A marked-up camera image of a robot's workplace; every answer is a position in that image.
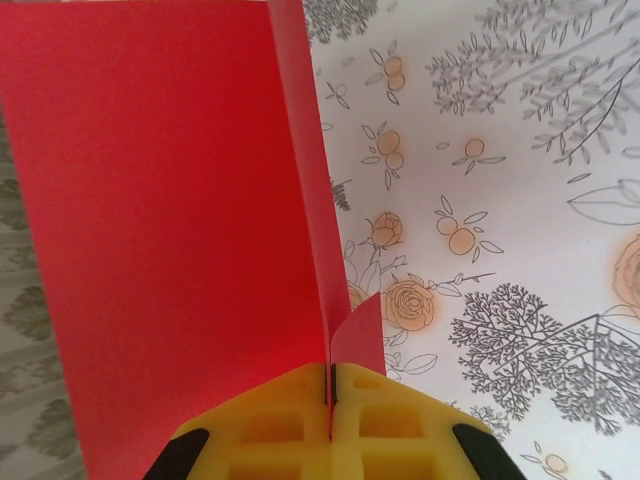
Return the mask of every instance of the red paper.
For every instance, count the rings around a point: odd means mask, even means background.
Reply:
[[[321,180],[329,178],[329,171],[304,11],[301,0],[269,0],[269,6],[330,340],[351,307],[331,190]]]
[[[325,358],[267,5],[2,5],[0,31],[89,478],[141,478],[184,420]]]
[[[386,376],[380,316],[380,294],[375,294],[336,331],[331,340],[331,361],[355,363]]]

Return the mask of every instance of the line drawing of tree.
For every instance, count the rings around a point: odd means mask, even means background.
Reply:
[[[331,43],[333,35],[348,40],[363,35],[378,13],[378,0],[303,0],[309,43]]]
[[[490,393],[513,420],[546,389],[562,418],[592,423],[597,433],[640,426],[640,330],[620,326],[637,324],[633,313],[617,306],[564,326],[546,307],[509,283],[465,295],[449,340],[464,349],[458,362],[472,392]]]
[[[497,0],[476,20],[482,33],[471,33],[457,47],[433,57],[426,66],[434,80],[440,113],[493,114],[506,103],[503,94],[521,83],[523,119],[546,121],[534,149],[553,149],[555,163],[591,162],[591,145],[610,152],[607,135],[626,134],[623,115],[640,113],[632,96],[640,88],[640,42],[635,38],[608,58],[589,52],[640,19],[629,0]],[[598,19],[609,25],[592,32]],[[573,182],[588,175],[576,177]]]
[[[458,403],[457,401],[445,403],[450,407],[468,413],[483,422],[493,430],[493,436],[496,437],[500,443],[503,443],[511,433],[511,422],[509,421],[509,417],[506,413],[498,409],[490,406],[473,405],[467,411],[456,405]]]

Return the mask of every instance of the orange berry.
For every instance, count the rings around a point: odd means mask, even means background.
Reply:
[[[384,73],[393,77],[402,72],[402,60],[398,56],[393,56],[387,58],[387,61],[384,62]]]
[[[400,135],[396,132],[385,132],[378,138],[378,151],[382,155],[391,155],[400,146]]]
[[[441,235],[451,235],[458,229],[458,222],[453,217],[442,217],[438,220],[436,228]]]
[[[456,255],[465,255],[476,244],[476,237],[466,228],[453,232],[449,239],[449,249]]]
[[[476,158],[484,152],[484,142],[479,138],[472,138],[464,147],[464,154],[469,158]]]
[[[398,90],[402,90],[404,87],[406,79],[404,75],[399,73],[398,75],[394,75],[393,77],[389,77],[387,80],[387,88],[392,92],[397,92]]]
[[[404,157],[398,152],[392,153],[384,159],[389,170],[400,170],[404,165]]]

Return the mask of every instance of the orange rose drawing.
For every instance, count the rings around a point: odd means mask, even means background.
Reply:
[[[616,263],[613,290],[640,319],[640,235],[627,245]]]
[[[376,248],[387,248],[400,242],[402,222],[391,212],[380,215],[371,226],[371,241]]]
[[[415,332],[430,325],[435,317],[433,293],[413,279],[393,283],[380,299],[382,317],[396,328]]]
[[[364,290],[362,290],[357,285],[354,285],[352,282],[348,283],[348,287],[349,302],[351,302],[351,311],[354,311],[369,298],[369,295],[367,295]]]

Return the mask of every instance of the black grip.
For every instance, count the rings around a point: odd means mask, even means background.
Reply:
[[[464,423],[453,434],[480,480],[527,480],[493,435]]]
[[[204,428],[174,438],[164,447],[143,480],[187,480],[209,439]]]

